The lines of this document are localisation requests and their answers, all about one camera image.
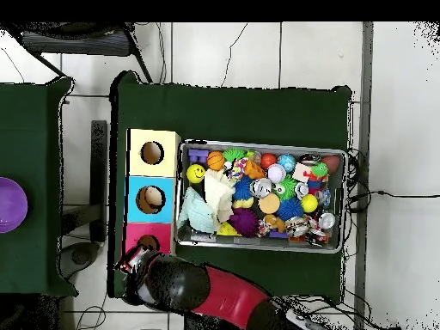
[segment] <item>white ball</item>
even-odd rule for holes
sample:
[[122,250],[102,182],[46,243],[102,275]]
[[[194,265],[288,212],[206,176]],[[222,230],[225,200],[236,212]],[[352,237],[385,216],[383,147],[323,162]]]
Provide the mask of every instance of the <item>white ball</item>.
[[273,164],[267,169],[267,177],[273,183],[279,183],[285,178],[285,169],[280,164]]

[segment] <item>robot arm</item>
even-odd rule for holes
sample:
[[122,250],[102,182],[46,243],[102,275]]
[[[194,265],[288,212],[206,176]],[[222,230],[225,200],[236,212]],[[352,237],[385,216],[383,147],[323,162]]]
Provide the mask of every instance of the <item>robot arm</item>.
[[137,255],[125,281],[127,303],[216,316],[243,330],[308,330],[278,312],[263,290],[230,272],[149,249]]

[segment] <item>purple bowl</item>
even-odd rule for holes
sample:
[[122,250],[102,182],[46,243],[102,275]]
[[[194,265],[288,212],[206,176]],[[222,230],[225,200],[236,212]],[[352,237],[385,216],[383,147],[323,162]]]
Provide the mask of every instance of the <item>purple bowl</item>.
[[18,227],[28,212],[26,193],[15,181],[0,177],[0,233]]

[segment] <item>stacked cubes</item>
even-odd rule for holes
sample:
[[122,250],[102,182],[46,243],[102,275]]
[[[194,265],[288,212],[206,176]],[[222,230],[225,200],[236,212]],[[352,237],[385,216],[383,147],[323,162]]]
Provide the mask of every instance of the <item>stacked cubes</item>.
[[174,131],[127,130],[125,252],[145,235],[174,254],[174,194],[180,137]]

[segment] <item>green table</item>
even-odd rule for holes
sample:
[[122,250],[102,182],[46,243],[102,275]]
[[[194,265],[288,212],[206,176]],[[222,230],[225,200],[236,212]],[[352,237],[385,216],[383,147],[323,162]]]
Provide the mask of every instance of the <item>green table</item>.
[[[124,274],[113,272],[120,255],[124,210],[125,132],[127,128],[176,131],[182,139],[280,144],[346,150],[351,91],[309,89],[214,89],[184,85],[139,84],[122,72],[113,82],[110,157],[113,167],[109,249],[109,294],[123,294]],[[325,295],[340,300],[341,254],[306,254],[249,249],[179,246],[176,253],[194,263],[209,263],[254,281],[275,296]]]
[[0,176],[18,182],[28,212],[17,229],[0,234],[0,292],[75,295],[58,275],[60,163],[58,113],[72,81],[47,85],[0,83]]

